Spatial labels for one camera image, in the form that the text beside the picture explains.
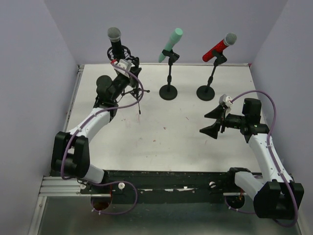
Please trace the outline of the short black round-base mic stand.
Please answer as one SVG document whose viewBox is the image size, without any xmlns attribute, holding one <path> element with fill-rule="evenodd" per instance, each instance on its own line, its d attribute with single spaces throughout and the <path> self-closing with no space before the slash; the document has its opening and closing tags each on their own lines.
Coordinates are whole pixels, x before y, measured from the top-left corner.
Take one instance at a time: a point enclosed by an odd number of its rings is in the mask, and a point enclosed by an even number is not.
<svg viewBox="0 0 313 235">
<path fill-rule="evenodd" d="M 162 55 L 168 57 L 169 72 L 167 76 L 167 84 L 159 89 L 159 96 L 162 99 L 169 101 L 175 99 L 178 95 L 176 87 L 171 84 L 172 82 L 171 73 L 172 65 L 179 59 L 180 56 L 177 53 L 173 52 L 173 50 L 171 51 L 163 50 Z"/>
</svg>

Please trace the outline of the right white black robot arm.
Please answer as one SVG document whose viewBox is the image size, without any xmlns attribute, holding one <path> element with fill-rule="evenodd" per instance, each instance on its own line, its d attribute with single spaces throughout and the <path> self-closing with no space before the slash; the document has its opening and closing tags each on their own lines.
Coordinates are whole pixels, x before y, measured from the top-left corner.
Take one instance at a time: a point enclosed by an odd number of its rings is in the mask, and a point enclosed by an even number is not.
<svg viewBox="0 0 313 235">
<path fill-rule="evenodd" d="M 218 107 L 205 115 L 205 118 L 215 119 L 215 123 L 200 132 L 216 139 L 226 128 L 240 130 L 256 157 L 262 180 L 256 179 L 247 169 L 237 168 L 231 170 L 234 184 L 252 199 L 259 218 L 296 220 L 304 188 L 285 171 L 269 135 L 269 127 L 260 123 L 261 101 L 246 98 L 242 115 L 232 115 L 231 106 L 231 98 L 222 95 Z"/>
</svg>

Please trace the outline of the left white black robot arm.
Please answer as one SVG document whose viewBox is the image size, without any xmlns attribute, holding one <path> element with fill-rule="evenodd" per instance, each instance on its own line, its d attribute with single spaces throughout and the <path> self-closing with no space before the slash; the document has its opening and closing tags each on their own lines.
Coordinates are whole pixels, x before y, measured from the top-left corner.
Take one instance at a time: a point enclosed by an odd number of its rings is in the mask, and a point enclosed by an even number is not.
<svg viewBox="0 0 313 235">
<path fill-rule="evenodd" d="M 105 183 L 106 171 L 90 162 L 89 143 L 95 135 L 115 117 L 117 98 L 125 94 L 127 86 L 139 102 L 143 97 L 143 86 L 138 79 L 140 67 L 123 69 L 115 66 L 117 76 L 107 75 L 96 81 L 96 99 L 90 114 L 75 128 L 68 132 L 58 132 L 54 139 L 51 169 L 59 172 L 63 179 L 76 178 L 93 184 Z"/>
</svg>

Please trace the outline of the mint green microphone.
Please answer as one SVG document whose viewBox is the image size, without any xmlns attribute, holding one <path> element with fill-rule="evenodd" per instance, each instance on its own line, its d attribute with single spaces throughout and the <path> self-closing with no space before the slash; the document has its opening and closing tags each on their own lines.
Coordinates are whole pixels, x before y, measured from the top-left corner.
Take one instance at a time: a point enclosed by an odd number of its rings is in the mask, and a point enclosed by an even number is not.
<svg viewBox="0 0 313 235">
<path fill-rule="evenodd" d="M 171 51 L 175 44 L 177 44 L 182 38 L 183 30 L 181 28 L 176 28 L 170 35 L 168 42 L 166 43 L 164 50 Z"/>
</svg>

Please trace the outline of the red glitter microphone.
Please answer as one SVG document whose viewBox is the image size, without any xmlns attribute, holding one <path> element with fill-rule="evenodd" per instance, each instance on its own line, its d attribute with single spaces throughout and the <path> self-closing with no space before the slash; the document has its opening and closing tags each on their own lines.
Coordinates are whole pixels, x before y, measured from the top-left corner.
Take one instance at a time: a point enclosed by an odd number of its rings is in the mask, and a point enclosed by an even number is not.
<svg viewBox="0 0 313 235">
<path fill-rule="evenodd" d="M 217 43 L 206 54 L 203 55 L 202 60 L 204 62 L 208 62 L 214 57 L 213 51 L 218 53 L 223 52 L 227 47 L 234 45 L 236 41 L 237 35 L 235 33 L 227 33 L 219 43 Z"/>
</svg>

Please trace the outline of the black microphone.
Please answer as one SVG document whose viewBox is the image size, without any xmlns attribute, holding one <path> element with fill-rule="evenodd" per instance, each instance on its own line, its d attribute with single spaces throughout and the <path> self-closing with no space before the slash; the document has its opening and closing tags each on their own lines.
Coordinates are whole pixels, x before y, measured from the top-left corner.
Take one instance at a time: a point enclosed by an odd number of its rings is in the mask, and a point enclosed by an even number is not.
<svg viewBox="0 0 313 235">
<path fill-rule="evenodd" d="M 110 60 L 123 59 L 124 49 L 122 47 L 120 38 L 121 32 L 117 27 L 110 27 L 107 31 L 108 38 L 111 42 L 111 47 L 107 51 L 107 56 Z"/>
</svg>

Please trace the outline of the tall black tripod mic stand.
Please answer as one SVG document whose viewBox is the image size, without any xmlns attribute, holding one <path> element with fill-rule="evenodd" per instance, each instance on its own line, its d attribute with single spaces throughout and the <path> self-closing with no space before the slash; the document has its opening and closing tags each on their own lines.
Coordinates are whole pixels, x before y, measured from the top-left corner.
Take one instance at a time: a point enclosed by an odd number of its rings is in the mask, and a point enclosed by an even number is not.
<svg viewBox="0 0 313 235">
<path fill-rule="evenodd" d="M 144 89 L 143 84 L 138 78 L 142 71 L 140 59 L 133 56 L 130 49 L 120 43 L 113 43 L 111 45 L 107 50 L 107 57 L 117 74 L 110 86 L 112 90 L 110 99 L 118 103 L 116 99 L 119 96 L 124 97 L 130 94 L 135 98 L 135 104 L 139 108 L 138 113 L 141 114 L 140 101 L 143 95 L 149 93 L 150 90 Z"/>
</svg>

